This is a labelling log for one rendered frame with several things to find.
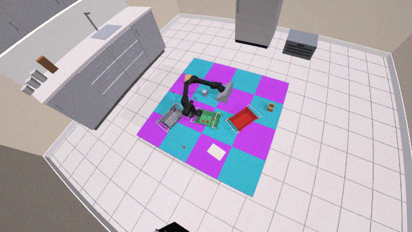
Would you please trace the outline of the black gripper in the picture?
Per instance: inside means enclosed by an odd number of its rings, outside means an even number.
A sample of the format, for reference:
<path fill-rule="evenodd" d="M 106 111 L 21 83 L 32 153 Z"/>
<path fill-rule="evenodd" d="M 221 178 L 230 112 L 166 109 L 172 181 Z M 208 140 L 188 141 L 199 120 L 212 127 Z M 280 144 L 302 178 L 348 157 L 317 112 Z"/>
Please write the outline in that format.
<path fill-rule="evenodd" d="M 194 114 L 193 114 L 194 116 L 196 116 L 196 115 L 197 115 L 197 116 L 199 116 L 199 117 L 200 117 L 200 116 L 201 116 L 201 114 L 202 114 L 202 110 L 196 110 L 196 108 L 193 108 L 191 111 L 193 111 L 193 112 L 194 112 Z"/>

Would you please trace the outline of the green plastic tray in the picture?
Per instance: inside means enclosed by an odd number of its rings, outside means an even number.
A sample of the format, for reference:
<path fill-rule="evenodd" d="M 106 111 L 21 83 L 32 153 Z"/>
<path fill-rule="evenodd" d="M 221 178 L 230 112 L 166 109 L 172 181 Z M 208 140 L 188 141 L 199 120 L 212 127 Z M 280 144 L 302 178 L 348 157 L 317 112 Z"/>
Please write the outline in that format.
<path fill-rule="evenodd" d="M 195 122 L 193 122 L 193 123 L 204 124 L 204 125 L 212 127 L 213 122 L 214 122 L 213 127 L 215 127 L 218 130 L 219 128 L 217 128 L 217 127 L 218 127 L 218 123 L 220 121 L 220 117 L 224 113 L 218 113 L 217 114 L 216 112 L 207 111 L 207 110 L 204 110 L 204 109 L 201 109 L 201 108 L 199 110 L 202 110 L 202 114 L 201 114 L 200 117 L 197 116 L 196 119 L 195 119 Z M 217 116 L 216 116 L 216 114 L 217 114 Z M 215 118 L 215 116 L 216 116 L 216 120 L 213 121 L 213 118 Z M 204 121 L 202 121 L 202 120 L 204 120 Z M 209 123 L 207 123 L 207 121 L 209 121 Z"/>

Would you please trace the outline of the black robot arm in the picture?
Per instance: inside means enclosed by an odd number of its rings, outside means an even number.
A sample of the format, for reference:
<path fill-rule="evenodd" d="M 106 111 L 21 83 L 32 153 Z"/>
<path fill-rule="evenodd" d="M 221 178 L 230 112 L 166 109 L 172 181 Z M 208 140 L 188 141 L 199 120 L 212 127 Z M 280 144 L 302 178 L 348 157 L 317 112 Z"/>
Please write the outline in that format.
<path fill-rule="evenodd" d="M 184 82 L 184 86 L 183 86 L 183 96 L 181 98 L 181 104 L 183 106 L 183 111 L 182 113 L 189 118 L 194 117 L 194 112 L 191 111 L 194 108 L 193 102 L 192 100 L 189 101 L 188 98 L 188 89 L 189 89 L 189 84 L 190 83 L 200 83 L 200 84 L 204 84 L 207 86 L 210 86 L 212 89 L 218 89 L 221 92 L 223 92 L 225 90 L 226 87 L 224 87 L 222 85 L 221 82 L 217 82 L 217 81 L 207 81 L 207 80 L 202 80 L 199 79 L 197 76 L 193 75 L 189 80 Z"/>

